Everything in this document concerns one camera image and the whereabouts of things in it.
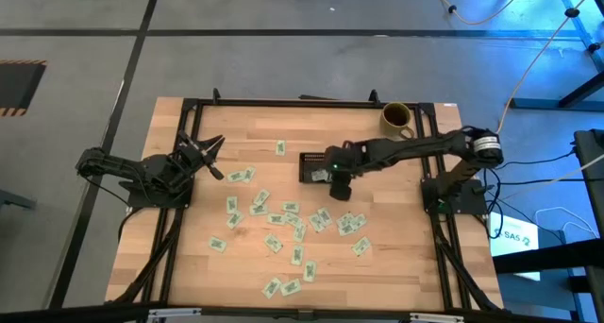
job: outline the white cable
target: white cable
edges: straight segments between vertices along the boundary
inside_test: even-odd
[[[577,223],[566,222],[566,223],[564,223],[564,225],[562,225],[562,231],[565,231],[567,226],[572,225],[572,226],[576,227],[577,229],[581,229],[581,230],[590,232],[590,233],[592,233],[594,235],[595,238],[598,238],[598,236],[597,236],[596,232],[594,231],[594,229],[592,229],[592,227],[589,225],[589,223],[585,219],[581,218],[580,216],[578,216],[574,212],[568,211],[567,209],[565,209],[562,206],[557,206],[557,207],[553,207],[553,208],[549,208],[549,209],[541,209],[541,210],[536,211],[532,215],[532,217],[533,217],[533,219],[535,221],[535,224],[539,225],[539,220],[537,218],[537,214],[542,213],[542,212],[547,212],[547,211],[553,211],[553,210],[562,210],[562,211],[564,211],[564,212],[566,212],[566,213],[574,216],[575,218],[577,218],[578,220],[580,220],[581,222],[583,222],[583,224],[585,224],[585,226],[587,226],[587,229],[586,229],[586,228],[584,228],[583,226],[581,226],[581,225],[579,225]]]
[[[573,176],[573,175],[577,174],[578,172],[580,172],[580,171],[588,168],[589,166],[593,165],[594,163],[601,161],[602,159],[604,159],[604,154],[602,154],[599,157],[593,159],[592,161],[589,161],[588,163],[584,164],[580,168],[578,168],[578,169],[576,169],[576,170],[574,170],[572,172],[566,173],[565,175],[563,175],[563,176],[561,176],[559,178],[555,178],[555,179],[553,179],[551,181],[544,182],[544,183],[542,183],[542,184],[540,184],[538,186],[528,187],[528,188],[526,188],[526,189],[524,189],[522,191],[516,192],[515,194],[512,194],[512,195],[508,195],[508,196],[506,196],[506,197],[504,197],[502,199],[505,200],[505,199],[511,198],[513,196],[518,196],[518,195],[521,195],[521,194],[529,192],[529,191],[535,191],[535,190],[538,190],[538,189],[540,189],[542,187],[546,187],[547,185],[553,184],[553,183],[558,182],[558,181],[560,181],[562,179],[565,179],[565,178],[568,178],[570,176]]]
[[[585,2],[585,0],[580,0],[579,3],[577,4],[577,6],[575,7],[575,9],[579,9],[580,5],[582,5],[583,2]],[[537,59],[539,57],[541,57],[541,55],[549,47],[549,45],[552,43],[552,41],[554,41],[554,38],[556,37],[556,35],[558,35],[558,33],[560,32],[560,30],[562,29],[562,27],[566,24],[566,22],[568,22],[568,20],[569,20],[569,17],[566,17],[566,19],[564,20],[564,22],[562,22],[562,24],[558,27],[558,29],[556,29],[556,31],[554,31],[553,35],[549,38],[549,41],[547,41],[547,43],[545,44],[544,48],[541,49],[541,51],[539,52],[539,54],[537,54],[537,57],[535,57],[535,59],[530,63],[530,65],[528,66],[527,70],[522,75],[522,78],[520,78],[520,81],[518,81],[518,83],[516,84],[516,87],[513,89],[512,94],[510,94],[510,97],[508,97],[508,102],[506,102],[506,107],[503,110],[503,114],[501,114],[501,120],[499,120],[499,128],[497,129],[497,132],[496,132],[497,134],[499,134],[499,132],[503,128],[503,121],[506,118],[506,113],[508,112],[508,109],[510,108],[510,104],[512,102],[512,99],[516,96],[516,93],[518,93],[518,90],[520,89],[520,86],[522,85],[522,83],[525,81],[525,78],[527,78],[527,75],[529,74],[530,69],[535,64],[535,62],[537,61]]]
[[[461,15],[456,11],[453,10],[453,13],[455,14],[455,16],[457,16],[460,21],[462,21],[463,23],[469,25],[469,26],[478,26],[478,25],[482,25],[483,23],[489,22],[491,21],[495,16],[497,16],[498,14],[501,13],[501,11],[503,11],[505,8],[507,8],[514,0],[510,0],[508,3],[506,3],[505,6],[503,6],[498,12],[494,13],[493,15],[487,17],[486,19],[482,20],[482,21],[477,21],[477,22],[470,22],[467,21],[466,19],[464,19],[463,17],[461,17]],[[445,4],[447,7],[451,7],[451,3],[447,0],[441,0],[441,2],[443,2],[443,4]]]

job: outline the wooden table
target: wooden table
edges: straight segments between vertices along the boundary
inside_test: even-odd
[[[160,97],[151,119],[143,156],[172,151],[182,98]],[[461,127],[457,106],[435,104],[439,130]],[[379,137],[380,110],[204,107],[199,139],[223,134],[226,141],[217,165],[227,173],[257,168],[249,184],[227,183],[202,169],[195,182],[191,206],[186,210],[177,248],[169,302],[175,305],[316,308],[351,310],[440,311],[443,309],[435,249],[428,216],[424,213],[419,179],[419,159],[401,161],[381,172],[352,181],[348,202],[328,195],[326,185],[298,182],[300,152],[323,152],[343,140]],[[428,120],[423,120],[430,135]],[[275,155],[277,140],[287,141],[285,157]],[[445,157],[447,168],[457,162]],[[431,160],[436,171],[435,160]],[[300,216],[328,207],[333,217],[346,212],[364,213],[368,224],[359,232],[341,237],[334,225],[316,233],[309,225],[303,246],[304,259],[318,263],[316,280],[304,282],[302,266],[290,264],[294,247],[291,226],[266,223],[266,216],[252,217],[248,206],[260,189],[271,192],[270,212],[281,213],[283,201],[297,201]],[[239,198],[246,214],[234,230],[227,227],[227,196]],[[158,219],[158,210],[143,210],[124,228],[109,280],[107,299],[122,294],[146,263]],[[464,264],[491,301],[501,306],[493,260],[484,227],[473,217],[457,215]],[[284,244],[274,254],[263,243],[272,232]],[[220,254],[208,246],[211,236],[227,241]],[[360,257],[351,246],[367,236],[372,247]],[[459,294],[454,269],[448,267],[454,303]],[[159,283],[162,272],[156,275]],[[273,277],[299,278],[302,291],[267,299],[261,290]],[[159,297],[154,286],[152,299]]]

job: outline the gray floor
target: gray floor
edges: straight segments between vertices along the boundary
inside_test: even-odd
[[[476,20],[507,0],[450,1],[468,19]],[[0,27],[137,28],[146,2],[0,0]],[[562,21],[563,10],[560,0],[517,0],[479,28],[551,30]],[[585,24],[595,36],[601,16],[593,1],[586,2],[585,14]],[[159,0],[151,27],[469,28],[449,20],[437,0]],[[574,28],[569,23],[566,29]],[[0,212],[0,312],[39,309],[46,303],[84,187],[74,165],[84,148],[101,140],[133,42],[129,37],[0,37],[2,59],[48,60],[27,115],[0,118],[0,188],[39,202],[33,212],[13,208]],[[375,88],[383,100],[458,103],[464,124],[495,128],[514,84],[544,44],[452,38],[147,38],[112,153],[131,159],[141,156],[157,96],[208,97],[214,87],[226,98],[314,94],[352,100],[366,99]],[[595,73],[581,42],[555,41],[519,95],[559,98]],[[599,113],[512,110],[502,132],[506,160],[566,153],[575,130],[601,128],[603,120]],[[501,177],[542,179],[577,167],[576,159],[568,158],[510,167]],[[114,179],[106,178],[104,185],[124,194]],[[515,191],[510,187],[503,195]],[[548,186],[511,198],[510,203],[527,215],[564,206],[596,226],[580,183]],[[123,209],[110,196],[99,195],[66,305],[103,301]],[[540,223],[559,229],[571,219],[551,212],[540,217]],[[590,238],[577,229],[567,233],[573,241]]]

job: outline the concrete floor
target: concrete floor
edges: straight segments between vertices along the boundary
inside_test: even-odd
[[[450,0],[477,20],[507,0]],[[138,28],[147,0],[0,0],[0,28]],[[581,9],[596,37],[601,15]],[[552,30],[563,20],[560,0],[516,0],[488,30]],[[204,29],[469,29],[437,0],[159,0],[151,28]],[[572,30],[568,23],[565,29]],[[0,312],[45,306],[58,261],[76,218],[84,181],[74,165],[98,145],[124,76],[134,38],[0,37],[0,58],[48,60],[23,118],[0,118],[0,188],[36,197],[38,208],[0,212]],[[112,154],[138,159],[157,96],[296,98],[300,94],[382,100],[454,102],[465,125],[495,128],[503,104],[545,41],[466,38],[153,37],[147,38]],[[560,98],[596,73],[582,42],[560,40],[545,51],[519,96]],[[601,99],[604,95],[595,95]],[[570,150],[575,130],[602,128],[600,113],[512,110],[502,132],[507,161],[555,157]],[[559,176],[575,158],[510,167],[507,181]],[[104,185],[124,195],[114,179]],[[510,195],[516,188],[506,188]],[[556,184],[511,204],[531,216],[564,206],[595,227],[584,185]],[[123,205],[100,193],[65,305],[103,301]],[[506,214],[521,217],[514,212]],[[547,228],[572,218],[548,213]],[[571,241],[590,238],[569,229]],[[232,321],[204,318],[208,322]],[[266,319],[250,320],[268,322]]]

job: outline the mug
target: mug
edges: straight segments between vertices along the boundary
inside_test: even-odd
[[[387,137],[396,136],[403,139],[412,139],[415,132],[409,127],[410,120],[411,111],[405,104],[391,102],[381,111],[379,128],[382,134]]]

